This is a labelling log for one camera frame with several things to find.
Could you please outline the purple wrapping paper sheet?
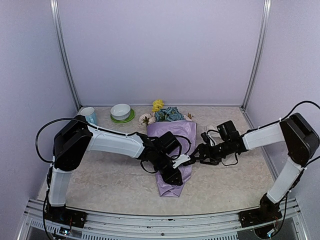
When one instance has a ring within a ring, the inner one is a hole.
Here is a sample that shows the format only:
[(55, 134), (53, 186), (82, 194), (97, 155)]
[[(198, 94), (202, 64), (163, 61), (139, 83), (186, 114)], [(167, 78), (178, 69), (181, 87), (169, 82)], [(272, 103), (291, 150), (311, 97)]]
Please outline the purple wrapping paper sheet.
[[(160, 121), (146, 127), (147, 135), (150, 137), (160, 137), (166, 132), (178, 135), (177, 138), (182, 146), (182, 154), (190, 155), (196, 147), (197, 124), (189, 120)], [(155, 174), (159, 195), (163, 198), (180, 197), (185, 183), (191, 178), (192, 166), (180, 165), (178, 169), (182, 176), (182, 185), (170, 185), (163, 181), (160, 173)]]

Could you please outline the pink fake rose stems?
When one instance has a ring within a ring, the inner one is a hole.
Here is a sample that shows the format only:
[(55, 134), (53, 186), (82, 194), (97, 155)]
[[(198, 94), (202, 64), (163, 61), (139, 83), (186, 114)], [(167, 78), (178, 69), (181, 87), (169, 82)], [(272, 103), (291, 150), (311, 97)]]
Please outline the pink fake rose stems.
[[(184, 120), (191, 121), (191, 122), (193, 121), (192, 120), (193, 115), (183, 115), (183, 116), (184, 116)], [(144, 126), (144, 127), (151, 125), (153, 123), (156, 123), (155, 112), (142, 114), (139, 117), (138, 122), (141, 126)]]

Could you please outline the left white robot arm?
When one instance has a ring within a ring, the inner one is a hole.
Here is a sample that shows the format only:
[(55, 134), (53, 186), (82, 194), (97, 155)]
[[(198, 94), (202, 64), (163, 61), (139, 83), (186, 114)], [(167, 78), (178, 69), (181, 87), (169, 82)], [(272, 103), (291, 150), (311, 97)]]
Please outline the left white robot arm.
[(164, 182), (170, 185), (183, 184), (179, 165), (190, 158), (178, 153), (170, 156), (182, 145), (170, 131), (160, 137), (149, 137), (140, 132), (122, 133), (90, 124), (82, 115), (68, 118), (68, 124), (54, 137), (53, 165), (47, 200), (49, 212), (63, 223), (70, 218), (65, 207), (66, 194), (73, 171), (80, 165), (85, 152), (98, 151), (120, 154), (141, 162), (150, 162)]

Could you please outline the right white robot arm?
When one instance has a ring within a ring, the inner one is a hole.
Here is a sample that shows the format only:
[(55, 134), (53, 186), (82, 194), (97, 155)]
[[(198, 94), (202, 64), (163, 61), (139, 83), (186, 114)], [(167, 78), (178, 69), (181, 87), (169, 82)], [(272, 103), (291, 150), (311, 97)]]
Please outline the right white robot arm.
[(233, 121), (217, 126), (221, 143), (212, 144), (208, 133), (201, 134), (203, 143), (190, 155), (190, 161), (218, 165), (227, 156), (268, 148), (280, 144), (282, 169), (273, 186), (260, 199), (256, 218), (266, 222), (279, 212), (280, 202), (295, 187), (310, 159), (320, 146), (320, 137), (307, 120), (298, 112), (265, 126), (240, 134)]

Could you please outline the blue fake flower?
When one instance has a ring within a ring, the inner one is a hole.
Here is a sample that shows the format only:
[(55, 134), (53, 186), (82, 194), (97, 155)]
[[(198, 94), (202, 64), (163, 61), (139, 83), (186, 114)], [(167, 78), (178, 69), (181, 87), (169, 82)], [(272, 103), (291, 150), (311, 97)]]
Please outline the blue fake flower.
[(162, 108), (155, 113), (156, 122), (174, 122), (184, 119), (184, 115), (179, 112), (176, 106)]

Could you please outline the white ceramic bowl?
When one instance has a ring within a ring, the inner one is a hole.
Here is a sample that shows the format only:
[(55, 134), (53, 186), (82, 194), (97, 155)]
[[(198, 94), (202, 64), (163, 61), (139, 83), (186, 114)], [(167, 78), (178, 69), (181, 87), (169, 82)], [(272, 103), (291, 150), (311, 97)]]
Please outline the white ceramic bowl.
[(130, 116), (130, 113), (131, 107), (125, 103), (116, 104), (110, 109), (111, 116), (117, 121), (127, 119)]

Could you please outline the yellow fake flower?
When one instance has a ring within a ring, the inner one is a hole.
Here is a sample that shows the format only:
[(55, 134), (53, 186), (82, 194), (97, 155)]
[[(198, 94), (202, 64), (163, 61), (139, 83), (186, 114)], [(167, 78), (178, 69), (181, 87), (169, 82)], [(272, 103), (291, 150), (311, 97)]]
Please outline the yellow fake flower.
[(156, 113), (164, 107), (164, 101), (162, 99), (156, 99), (152, 103), (152, 112)]

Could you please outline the cream printed ribbon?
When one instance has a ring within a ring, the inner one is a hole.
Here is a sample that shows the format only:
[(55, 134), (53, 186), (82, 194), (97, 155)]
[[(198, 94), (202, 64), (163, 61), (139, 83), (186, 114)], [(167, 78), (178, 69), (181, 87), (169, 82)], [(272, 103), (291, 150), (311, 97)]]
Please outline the cream printed ribbon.
[(213, 147), (217, 144), (216, 139), (220, 137), (220, 133), (212, 125), (207, 125), (204, 128), (204, 132), (209, 139), (210, 145)]

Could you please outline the green plate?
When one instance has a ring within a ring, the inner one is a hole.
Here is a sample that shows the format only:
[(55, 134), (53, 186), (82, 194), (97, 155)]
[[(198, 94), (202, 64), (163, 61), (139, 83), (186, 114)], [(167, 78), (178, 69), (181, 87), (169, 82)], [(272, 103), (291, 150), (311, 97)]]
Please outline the green plate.
[(126, 119), (123, 119), (123, 120), (115, 119), (112, 114), (110, 115), (111, 120), (112, 120), (114, 123), (117, 123), (117, 124), (128, 123), (128, 122), (130, 122), (131, 120), (133, 120), (134, 117), (135, 117), (135, 111), (134, 111), (133, 109), (130, 110), (129, 116), (128, 116)]

